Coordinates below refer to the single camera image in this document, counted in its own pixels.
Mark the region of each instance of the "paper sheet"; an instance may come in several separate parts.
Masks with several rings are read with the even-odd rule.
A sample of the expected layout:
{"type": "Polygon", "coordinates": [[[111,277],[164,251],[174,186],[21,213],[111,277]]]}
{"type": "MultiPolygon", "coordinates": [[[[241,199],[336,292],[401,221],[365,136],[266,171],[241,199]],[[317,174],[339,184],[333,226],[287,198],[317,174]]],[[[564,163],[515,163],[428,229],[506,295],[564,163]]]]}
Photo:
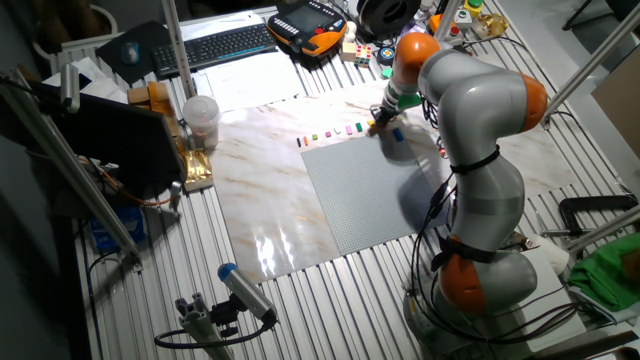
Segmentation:
{"type": "MultiPolygon", "coordinates": [[[[98,66],[91,60],[91,58],[84,58],[79,61],[74,61],[71,65],[78,68],[80,73],[86,76],[91,83],[80,90],[82,94],[93,95],[99,98],[117,101],[122,104],[128,104],[127,94],[120,90],[120,87],[109,79],[98,66]]],[[[53,75],[47,80],[43,81],[44,84],[52,86],[60,86],[60,73],[53,75]]]]}
{"type": "Polygon", "coordinates": [[[253,11],[243,11],[221,19],[216,19],[216,21],[205,21],[198,24],[181,26],[180,30],[182,32],[182,41],[188,41],[231,29],[258,24],[262,24],[260,16],[254,14],[253,11]]]}
{"type": "MultiPolygon", "coordinates": [[[[291,99],[301,93],[291,59],[279,51],[216,65],[204,73],[222,112],[291,99]]],[[[198,93],[209,95],[203,86],[206,82],[200,79],[198,93]]]]}

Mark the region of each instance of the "clear plastic cup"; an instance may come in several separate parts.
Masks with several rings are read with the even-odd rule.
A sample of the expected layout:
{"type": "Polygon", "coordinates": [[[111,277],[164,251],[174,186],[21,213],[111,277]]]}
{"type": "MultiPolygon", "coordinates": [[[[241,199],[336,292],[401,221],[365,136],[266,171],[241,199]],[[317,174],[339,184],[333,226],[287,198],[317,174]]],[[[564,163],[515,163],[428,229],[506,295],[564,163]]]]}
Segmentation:
{"type": "Polygon", "coordinates": [[[194,96],[184,104],[182,116],[191,128],[196,143],[204,143],[205,149],[213,149],[218,145],[221,114],[215,100],[207,96],[194,96]]]}

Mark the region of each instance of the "marble surface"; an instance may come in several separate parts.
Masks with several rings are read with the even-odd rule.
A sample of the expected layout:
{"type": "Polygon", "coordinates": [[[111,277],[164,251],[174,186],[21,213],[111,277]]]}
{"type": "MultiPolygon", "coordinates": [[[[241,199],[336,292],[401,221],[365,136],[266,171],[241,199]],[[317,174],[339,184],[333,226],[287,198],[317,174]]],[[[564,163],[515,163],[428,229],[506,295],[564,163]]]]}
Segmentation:
{"type": "MultiPolygon", "coordinates": [[[[380,102],[385,86],[379,81],[224,114],[220,143],[210,159],[234,255],[249,279],[262,282],[339,256],[301,153],[367,136],[369,106],[380,102]],[[358,122],[363,132],[357,132],[358,122]],[[313,134],[318,140],[312,140],[313,134]]],[[[390,126],[402,129],[436,188],[449,175],[449,163],[440,157],[437,131],[422,110],[411,109],[390,126]]],[[[502,155],[522,172],[528,197],[576,180],[539,127],[498,143],[502,155]]]]}

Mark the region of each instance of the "keyboard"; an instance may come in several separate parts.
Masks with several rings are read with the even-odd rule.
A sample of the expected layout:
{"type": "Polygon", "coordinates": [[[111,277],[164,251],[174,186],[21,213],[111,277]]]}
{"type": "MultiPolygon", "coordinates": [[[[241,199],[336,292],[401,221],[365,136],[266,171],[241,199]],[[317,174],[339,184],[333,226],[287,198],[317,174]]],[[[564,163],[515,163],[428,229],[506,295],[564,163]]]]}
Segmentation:
{"type": "MultiPolygon", "coordinates": [[[[209,67],[263,52],[275,51],[276,42],[265,24],[207,35],[185,41],[187,60],[191,69],[209,67]]],[[[156,75],[178,73],[173,46],[164,45],[151,51],[156,75]]]]}

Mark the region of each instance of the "metal pole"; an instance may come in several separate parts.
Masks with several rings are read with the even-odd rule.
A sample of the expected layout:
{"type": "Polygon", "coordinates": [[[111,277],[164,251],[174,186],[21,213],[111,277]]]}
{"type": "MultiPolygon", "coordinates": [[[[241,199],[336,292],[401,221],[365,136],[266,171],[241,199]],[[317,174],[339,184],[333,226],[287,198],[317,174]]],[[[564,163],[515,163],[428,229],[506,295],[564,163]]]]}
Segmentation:
{"type": "Polygon", "coordinates": [[[620,42],[627,36],[637,25],[640,23],[640,4],[638,4],[633,11],[618,25],[618,27],[609,35],[609,37],[598,47],[598,49],[591,55],[589,61],[584,64],[578,71],[571,76],[560,90],[556,93],[549,105],[547,105],[547,111],[544,114],[545,125],[548,124],[550,119],[548,118],[553,114],[560,105],[567,100],[567,98],[582,84],[582,82],[591,75],[593,70],[598,67],[620,42]]]}
{"type": "Polygon", "coordinates": [[[603,237],[618,231],[620,228],[629,226],[638,220],[640,220],[640,205],[627,210],[624,214],[617,216],[615,219],[594,231],[580,237],[574,243],[567,246],[567,250],[569,250],[569,253],[575,254],[603,237]]]}
{"type": "Polygon", "coordinates": [[[169,36],[171,36],[171,45],[173,45],[173,51],[176,54],[176,64],[178,65],[180,80],[182,80],[184,95],[187,97],[187,100],[189,100],[196,96],[196,90],[193,87],[193,80],[191,79],[191,70],[189,69],[189,62],[187,61],[187,50],[184,48],[184,42],[182,41],[176,3],[174,0],[162,0],[162,9],[164,10],[165,20],[167,20],[169,36]]]}
{"type": "MultiPolygon", "coordinates": [[[[11,80],[29,87],[18,73],[12,73],[11,80]]],[[[4,84],[0,86],[0,95],[5,98],[11,109],[51,157],[56,167],[71,183],[71,186],[78,192],[93,214],[104,224],[120,249],[125,254],[138,258],[140,253],[127,229],[104,199],[89,174],[80,167],[77,156],[51,117],[41,114],[33,97],[23,90],[4,84]]]]}
{"type": "Polygon", "coordinates": [[[433,34],[433,37],[438,41],[444,41],[444,37],[449,33],[449,29],[451,28],[451,22],[456,17],[456,12],[462,5],[464,0],[450,0],[447,7],[444,9],[444,13],[442,14],[442,19],[440,19],[440,25],[438,29],[436,29],[436,33],[433,34]]]}

